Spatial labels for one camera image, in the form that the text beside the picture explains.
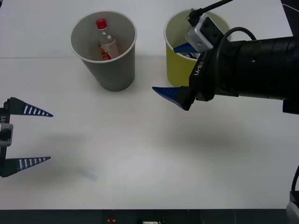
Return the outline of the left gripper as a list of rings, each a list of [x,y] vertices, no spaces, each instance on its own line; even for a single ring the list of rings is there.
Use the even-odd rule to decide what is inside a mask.
[[[36,158],[13,158],[5,159],[7,147],[11,145],[11,125],[10,114],[53,117],[53,114],[28,104],[22,100],[11,97],[0,109],[0,176],[9,177],[25,169],[31,168],[42,162],[49,160],[51,157]]]

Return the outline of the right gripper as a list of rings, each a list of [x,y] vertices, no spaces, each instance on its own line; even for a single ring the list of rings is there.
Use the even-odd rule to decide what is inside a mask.
[[[158,95],[188,111],[195,100],[210,101],[216,95],[238,97],[228,85],[235,65],[239,42],[225,41],[216,60],[217,48],[200,54],[189,77],[188,86],[152,87]],[[198,53],[190,44],[184,43],[173,48],[175,53]]]

